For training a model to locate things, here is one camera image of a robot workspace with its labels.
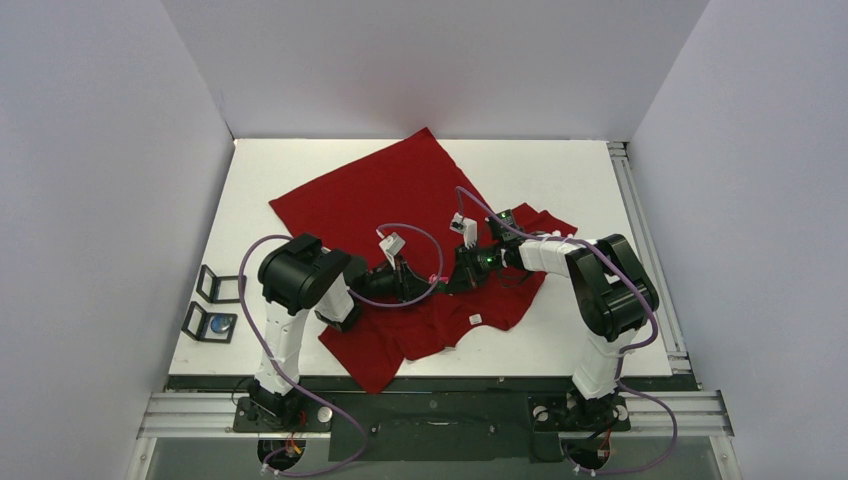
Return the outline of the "red t-shirt garment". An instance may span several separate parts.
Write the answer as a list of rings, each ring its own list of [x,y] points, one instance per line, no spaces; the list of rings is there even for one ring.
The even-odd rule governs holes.
[[[268,203],[292,235],[309,233],[329,248],[383,261],[376,228],[397,222],[406,237],[402,250],[417,272],[434,274],[438,261],[454,266],[460,243],[448,223],[457,210],[456,187],[479,191],[428,129],[308,180],[277,189]],[[495,279],[458,295],[436,294],[399,307],[364,305],[348,333],[326,328],[320,342],[367,393],[382,392],[405,361],[417,361],[456,347],[474,330],[507,332],[524,317],[544,276],[532,275],[505,288]],[[482,323],[471,325],[479,314]]]

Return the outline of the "blue round brooch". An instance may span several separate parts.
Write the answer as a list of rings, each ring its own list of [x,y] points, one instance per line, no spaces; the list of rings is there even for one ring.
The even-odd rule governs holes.
[[[218,335],[228,333],[233,329],[236,319],[232,315],[214,315],[208,322],[209,330]]]

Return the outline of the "pink flower brooch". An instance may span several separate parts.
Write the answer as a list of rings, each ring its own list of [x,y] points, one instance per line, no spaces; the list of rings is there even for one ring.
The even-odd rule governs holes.
[[[434,291],[444,292],[449,283],[449,277],[444,275],[432,274],[429,277],[430,284]]]

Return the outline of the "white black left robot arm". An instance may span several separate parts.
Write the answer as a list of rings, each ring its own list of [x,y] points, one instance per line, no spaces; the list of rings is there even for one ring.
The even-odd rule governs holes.
[[[365,304],[392,297],[406,305],[437,291],[439,274],[416,273],[393,246],[384,252],[389,257],[370,268],[361,256],[329,249],[319,238],[301,234],[261,262],[257,279],[266,321],[263,332],[254,332],[263,356],[247,391],[272,429],[285,430],[301,421],[307,395],[300,388],[299,356],[311,313],[345,333],[356,325]]]

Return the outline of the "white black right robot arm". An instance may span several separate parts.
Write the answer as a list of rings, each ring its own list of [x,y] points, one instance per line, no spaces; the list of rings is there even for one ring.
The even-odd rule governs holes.
[[[587,334],[572,376],[577,391],[565,398],[564,413],[578,427],[592,425],[603,415],[602,398],[616,390],[627,346],[659,306],[652,281],[619,234],[579,240],[559,233],[528,233],[510,210],[487,217],[486,224],[493,242],[482,246],[476,222],[454,214],[450,228],[463,242],[455,250],[454,269],[443,291],[477,289],[490,274],[506,268],[569,279]]]

